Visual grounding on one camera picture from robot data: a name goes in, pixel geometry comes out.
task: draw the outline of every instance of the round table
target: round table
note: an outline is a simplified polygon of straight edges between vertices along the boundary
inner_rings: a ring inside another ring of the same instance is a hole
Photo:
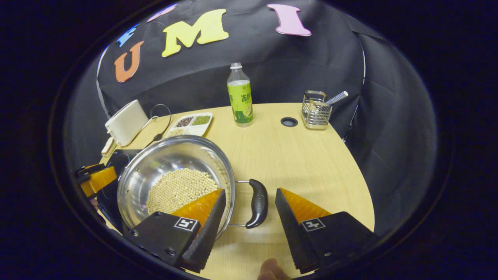
[[[204,137],[227,155],[235,178],[252,178],[265,185],[269,207],[265,222],[256,228],[229,226],[216,241],[205,269],[200,274],[190,273],[208,279],[256,279],[261,263],[276,258],[289,276],[300,276],[275,207],[280,187],[330,213],[346,211],[374,230],[372,199],[355,160],[330,124],[322,131],[305,128],[300,117],[301,103],[254,104],[254,123],[247,128],[236,126],[230,106],[174,114],[171,123],[184,115],[202,112],[213,114]],[[280,122],[284,117],[295,118],[297,126],[284,126]],[[168,121],[169,116],[156,119],[132,143],[117,148],[143,149]],[[103,157],[101,163],[108,159]],[[236,184],[230,223],[245,224],[250,219],[251,198],[248,184]]]

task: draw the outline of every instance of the white device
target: white device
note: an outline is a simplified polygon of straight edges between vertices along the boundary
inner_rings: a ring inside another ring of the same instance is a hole
[[[110,118],[105,126],[107,133],[121,147],[131,143],[135,136],[147,124],[148,118],[145,115],[138,100],[133,100],[126,104],[121,110]]]

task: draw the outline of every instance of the white tray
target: white tray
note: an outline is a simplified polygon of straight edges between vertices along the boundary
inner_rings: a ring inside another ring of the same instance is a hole
[[[207,124],[203,124],[203,125],[196,125],[196,126],[193,126],[192,124],[194,123],[195,119],[199,116],[209,116],[209,121]],[[177,128],[176,125],[183,119],[185,118],[189,118],[189,117],[193,117],[191,120],[190,120],[190,123],[184,127],[179,127]],[[211,124],[211,121],[213,120],[213,114],[212,113],[209,113],[209,112],[205,112],[205,113],[198,113],[198,114],[191,114],[191,115],[186,115],[186,116],[183,116],[181,118],[179,118],[174,124],[173,126],[169,129],[168,133],[166,133],[166,135],[164,136],[164,138],[166,137],[169,137],[171,132],[173,131],[176,131],[176,130],[184,130],[182,134],[180,135],[198,135],[198,136],[204,136],[204,133],[206,133],[206,130],[208,129],[209,125]]]

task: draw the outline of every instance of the foam letter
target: foam letter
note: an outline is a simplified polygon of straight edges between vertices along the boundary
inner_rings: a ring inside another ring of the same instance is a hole
[[[276,28],[278,33],[299,36],[311,35],[311,31],[304,28],[303,23],[297,16],[297,12],[300,11],[299,8],[280,4],[268,4],[266,6],[277,13],[278,21],[280,22],[280,26]]]
[[[116,61],[114,65],[116,66],[116,80],[120,83],[125,82],[129,78],[131,78],[136,70],[138,69],[138,65],[140,63],[140,46],[142,46],[142,42],[138,42],[135,46],[131,47],[129,50],[131,52],[131,66],[128,70],[125,71],[125,57],[127,53],[122,54]]]
[[[166,48],[162,52],[162,56],[167,57],[180,51],[181,46],[176,43],[177,38],[187,48],[192,46],[199,32],[201,32],[201,36],[197,39],[197,43],[199,44],[228,38],[228,33],[223,30],[221,21],[221,16],[226,11],[225,9],[218,9],[204,13],[192,26],[184,21],[180,21],[166,27],[163,30],[166,33]]]
[[[135,30],[136,30],[136,28],[135,28],[135,27],[137,27],[137,25],[138,25],[138,23],[137,23],[134,27],[132,27],[132,28],[130,28],[128,31],[126,31],[126,33],[125,33],[125,34],[123,34],[123,35],[122,35],[122,36],[121,36],[121,37],[120,37],[120,38],[116,41],[116,42],[119,42],[119,43],[120,43],[120,48],[121,48],[121,46],[122,46],[124,43],[126,43],[126,41],[128,41],[128,39],[130,39],[130,38],[133,36],[133,31],[135,31]]]
[[[173,5],[169,6],[169,7],[167,7],[166,9],[157,12],[155,15],[153,15],[151,18],[149,18],[147,20],[147,22],[151,22],[151,21],[155,20],[156,18],[158,18],[158,17],[160,17],[160,16],[162,16],[164,14],[167,14],[167,13],[171,12],[172,10],[174,10],[176,8],[176,5],[178,5],[178,4],[173,4]]]

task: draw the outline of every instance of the letter m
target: letter m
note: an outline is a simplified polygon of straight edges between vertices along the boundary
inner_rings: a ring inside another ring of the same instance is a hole
[[[162,56],[167,57],[180,51],[181,46],[177,44],[176,39],[180,40],[184,46],[191,47],[199,32],[201,33],[201,36],[197,39],[199,44],[228,38],[228,33],[223,30],[221,22],[221,16],[226,11],[225,9],[218,9],[204,13],[192,26],[180,21],[166,27],[163,30],[166,33],[166,48],[162,52]]]

